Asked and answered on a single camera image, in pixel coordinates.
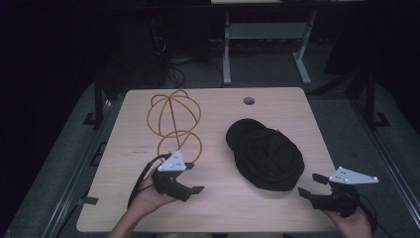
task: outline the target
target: human hand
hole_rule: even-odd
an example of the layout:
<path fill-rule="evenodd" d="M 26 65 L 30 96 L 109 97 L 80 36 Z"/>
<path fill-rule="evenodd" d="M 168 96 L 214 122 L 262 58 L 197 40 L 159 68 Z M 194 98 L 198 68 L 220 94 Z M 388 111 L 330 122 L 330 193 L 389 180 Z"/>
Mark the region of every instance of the human hand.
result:
<path fill-rule="evenodd" d="M 140 218 L 158 210 L 161 206 L 176 201 L 175 198 L 158 193 L 154 187 L 152 173 L 154 168 L 139 186 L 139 193 L 133 199 L 128 212 L 137 213 Z"/>
<path fill-rule="evenodd" d="M 151 177 L 154 171 L 143 179 L 138 188 L 139 193 L 133 199 L 129 209 L 112 229 L 111 233 L 108 234 L 108 238 L 130 237 L 137 223 L 143 217 L 158 210 L 165 204 L 176 201 L 175 198 L 162 195 L 155 189 L 154 181 Z"/>
<path fill-rule="evenodd" d="M 341 217 L 336 211 L 323 210 L 322 212 L 333 221 L 343 237 L 371 238 L 368 215 L 360 207 L 357 207 L 355 213 L 349 217 Z"/>

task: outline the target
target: black cap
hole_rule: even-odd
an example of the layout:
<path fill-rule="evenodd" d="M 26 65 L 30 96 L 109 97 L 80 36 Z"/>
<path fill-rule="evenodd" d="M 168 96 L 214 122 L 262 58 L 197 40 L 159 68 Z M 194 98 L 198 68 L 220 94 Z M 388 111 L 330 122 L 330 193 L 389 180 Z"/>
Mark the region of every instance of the black cap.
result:
<path fill-rule="evenodd" d="M 296 145 L 254 119 L 235 122 L 226 133 L 239 172 L 256 187 L 292 190 L 305 168 Z"/>

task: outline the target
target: wooden table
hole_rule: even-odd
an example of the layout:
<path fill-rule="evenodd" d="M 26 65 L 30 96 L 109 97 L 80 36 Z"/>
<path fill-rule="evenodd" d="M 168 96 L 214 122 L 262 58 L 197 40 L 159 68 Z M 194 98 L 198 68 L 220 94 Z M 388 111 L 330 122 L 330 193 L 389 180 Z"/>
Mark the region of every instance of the wooden table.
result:
<path fill-rule="evenodd" d="M 178 181 L 204 185 L 186 202 L 176 201 L 144 218 L 136 227 L 143 232 L 317 232 L 334 230 L 330 220 L 298 195 L 297 187 L 330 194 L 329 187 L 312 180 L 312 174 L 331 175 L 334 166 L 304 92 L 300 88 L 187 89 L 201 107 L 201 120 L 192 131 L 202 142 L 201 157 Z M 151 98 L 174 90 L 128 92 L 88 196 L 96 205 L 84 204 L 77 228 L 82 232 L 108 232 L 124 214 L 133 186 L 146 163 L 157 155 L 160 137 L 147 124 Z M 244 98 L 255 100 L 253 105 Z M 191 126 L 192 117 L 174 104 L 178 130 Z M 198 109 L 186 102 L 193 114 Z M 158 112 L 151 113 L 156 126 Z M 162 130 L 171 120 L 163 113 Z M 237 120 L 254 118 L 278 129 L 294 142 L 303 155 L 305 171 L 292 191 L 268 191 L 254 187 L 238 172 L 225 141 L 228 128 Z M 176 151 L 167 141 L 163 149 Z M 186 161 L 197 153 L 197 140 L 182 148 Z"/>

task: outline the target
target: black cable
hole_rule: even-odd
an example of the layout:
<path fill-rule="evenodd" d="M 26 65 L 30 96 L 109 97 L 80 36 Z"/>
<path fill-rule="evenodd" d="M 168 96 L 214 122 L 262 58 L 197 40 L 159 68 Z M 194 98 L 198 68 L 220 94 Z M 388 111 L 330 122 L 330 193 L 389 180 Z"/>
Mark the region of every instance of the black cable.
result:
<path fill-rule="evenodd" d="M 370 202 L 370 200 L 368 200 L 368 198 L 365 195 L 359 193 L 358 191 L 357 191 L 357 194 L 359 195 L 358 197 L 354 197 L 353 195 L 351 195 L 348 192 L 346 192 L 346 191 L 344 191 L 342 189 L 339 189 L 339 188 L 333 188 L 332 191 L 337 192 L 337 193 L 339 193 L 341 195 L 344 195 L 344 196 L 348 197 L 350 200 L 354 201 L 358 205 L 358 207 L 361 208 L 361 210 L 367 215 L 367 217 L 369 219 L 371 234 L 373 235 L 373 233 L 376 231 L 377 218 L 376 218 L 376 210 L 374 209 L 374 206 Z M 373 210 L 373 213 L 371 213 L 370 210 L 368 209 L 368 207 L 365 206 L 361 202 L 360 196 L 361 197 L 364 197 L 365 199 L 367 199 L 367 201 L 368 201 L 371 209 Z"/>
<path fill-rule="evenodd" d="M 176 77 L 176 74 L 175 74 L 176 71 L 181 74 L 182 76 L 181 81 L 178 81 L 178 78 Z M 169 67 L 167 71 L 167 76 L 173 82 L 173 84 L 175 84 L 175 88 L 183 87 L 183 83 L 185 82 L 185 73 L 182 70 L 175 67 Z"/>
<path fill-rule="evenodd" d="M 249 58 L 249 57 L 253 57 L 255 55 L 257 55 L 257 49 L 252 47 L 250 44 L 238 44 L 238 41 L 232 41 L 232 44 L 229 44 L 230 47 L 232 47 L 232 52 L 231 52 L 231 57 L 233 58 Z M 247 53 L 247 48 L 251 49 L 251 53 Z"/>
<path fill-rule="evenodd" d="M 146 190 L 146 189 L 148 189 L 148 188 L 151 188 L 152 186 L 154 186 L 155 184 L 152 184 L 152 185 L 148 185 L 147 187 L 143 187 L 142 189 L 140 189 L 140 190 L 138 190 L 137 191 L 137 194 L 139 194 L 141 191 L 144 191 L 144 190 Z"/>
<path fill-rule="evenodd" d="M 389 231 L 387 231 L 381 224 L 379 224 L 379 222 L 377 222 L 377 215 L 376 215 L 376 210 L 374 209 L 373 204 L 371 203 L 371 201 L 362 193 L 359 193 L 359 195 L 361 197 L 363 197 L 370 205 L 371 209 L 373 210 L 373 214 L 374 214 L 374 218 L 375 218 L 375 223 L 376 226 L 378 228 L 380 228 L 389 238 L 393 238 L 393 236 L 389 233 Z"/>
<path fill-rule="evenodd" d="M 145 166 L 145 168 L 143 169 L 142 173 L 140 174 L 139 178 L 136 181 L 136 184 L 133 187 L 133 190 L 130 194 L 130 198 L 129 198 L 129 202 L 127 204 L 127 208 L 130 207 L 131 203 L 133 202 L 134 198 L 136 197 L 137 194 L 139 194 L 139 186 L 140 184 L 142 184 L 143 179 L 145 179 L 146 174 L 148 173 L 148 171 L 151 169 L 152 165 L 154 164 L 155 161 L 159 160 L 159 159 L 167 159 L 171 156 L 171 154 L 165 154 L 165 155 L 160 155 L 155 157 L 153 160 L 151 160 L 150 162 L 148 162 L 148 164 Z"/>
<path fill-rule="evenodd" d="M 171 66 L 176 67 L 176 66 L 181 66 L 181 65 L 184 65 L 184 64 L 188 64 L 188 63 L 192 63 L 192 62 L 200 62 L 200 61 L 202 61 L 202 60 L 196 59 L 196 58 L 191 58 L 191 59 L 186 59 L 186 60 L 181 61 L 181 62 L 173 62 Z"/>
<path fill-rule="evenodd" d="M 222 72 L 222 70 L 214 63 L 214 62 L 208 62 L 210 65 L 212 65 L 212 66 L 214 66 L 218 71 L 219 71 L 219 74 L 220 74 L 220 76 L 221 76 L 221 78 L 222 78 L 222 84 L 220 85 L 220 88 L 222 88 L 223 87 L 223 85 L 224 85 L 224 81 L 223 81 L 223 72 Z"/>

